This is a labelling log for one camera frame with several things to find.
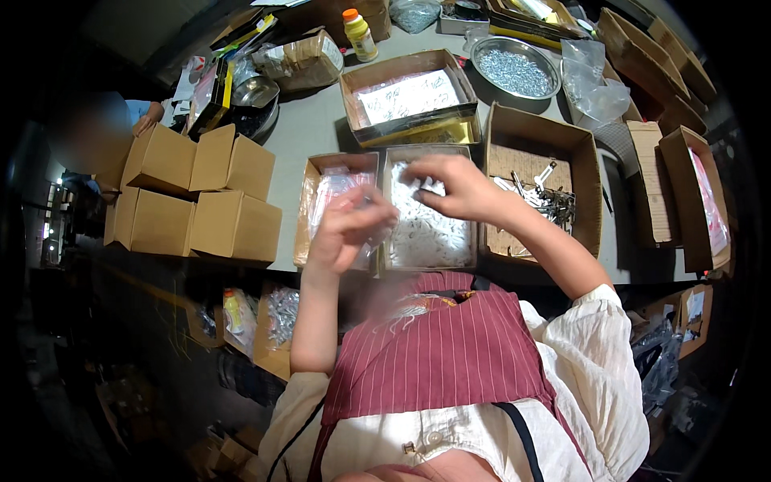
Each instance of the shirt button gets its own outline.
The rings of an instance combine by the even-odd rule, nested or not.
[[[442,434],[439,432],[429,433],[429,443],[439,443],[442,441]]]

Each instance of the stainless steel bowl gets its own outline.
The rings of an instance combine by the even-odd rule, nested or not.
[[[268,77],[255,76],[236,87],[231,96],[233,104],[241,107],[267,106],[278,95],[278,84]]]
[[[482,58],[482,56],[489,53],[491,50],[498,49],[501,52],[512,52],[512,53],[518,53],[522,54],[523,56],[526,56],[530,61],[535,62],[536,65],[538,65],[538,68],[543,70],[546,75],[549,77],[549,80],[551,81],[552,90],[545,96],[526,96],[521,93],[513,92],[511,90],[503,88],[501,85],[495,83],[490,77],[485,75],[484,72],[479,68],[479,61]],[[557,71],[557,69],[554,67],[554,64],[551,63],[551,60],[548,59],[543,53],[539,52],[538,49],[535,47],[526,44],[525,42],[521,42],[520,40],[516,39],[510,39],[509,37],[487,37],[486,39],[481,39],[477,43],[474,44],[474,46],[471,49],[471,62],[474,64],[474,68],[477,72],[480,73],[482,77],[485,78],[489,83],[493,84],[498,89],[503,90],[506,93],[511,94],[512,96],[519,97],[521,99],[531,99],[531,100],[544,100],[544,99],[550,99],[557,95],[557,93],[560,91],[560,88],[562,87],[562,80],[560,78],[560,73]]]

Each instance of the white blouse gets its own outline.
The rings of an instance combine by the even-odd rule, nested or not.
[[[629,345],[631,323],[616,293],[602,285],[547,323],[520,301],[544,370],[588,463],[557,419],[540,402],[514,403],[527,423],[545,480],[627,480],[648,451],[640,376]],[[300,430],[326,394],[323,373],[295,373],[278,399],[271,426],[260,443],[264,480],[276,456]],[[306,480],[320,430],[322,411],[284,455],[294,482]],[[402,446],[412,443],[414,452]],[[322,459],[323,480],[384,463],[414,467],[450,449],[482,457],[503,482],[532,480],[522,443],[507,414],[481,403],[445,409],[340,420]],[[273,481],[286,480],[283,463]]]

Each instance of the woman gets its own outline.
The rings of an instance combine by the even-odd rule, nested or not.
[[[259,457],[269,480],[627,480],[648,450],[630,322],[577,241],[465,157],[426,157],[446,216],[516,236],[575,300],[551,323],[470,275],[431,273],[348,332],[335,363],[340,275],[397,210],[363,189],[327,209],[302,274],[293,373]]]

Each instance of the woman's left hand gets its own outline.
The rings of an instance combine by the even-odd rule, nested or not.
[[[371,204],[359,207],[364,197]],[[307,268],[335,275],[346,272],[364,243],[384,228],[396,225],[399,210],[373,186],[359,186],[335,198],[324,212],[311,243]]]

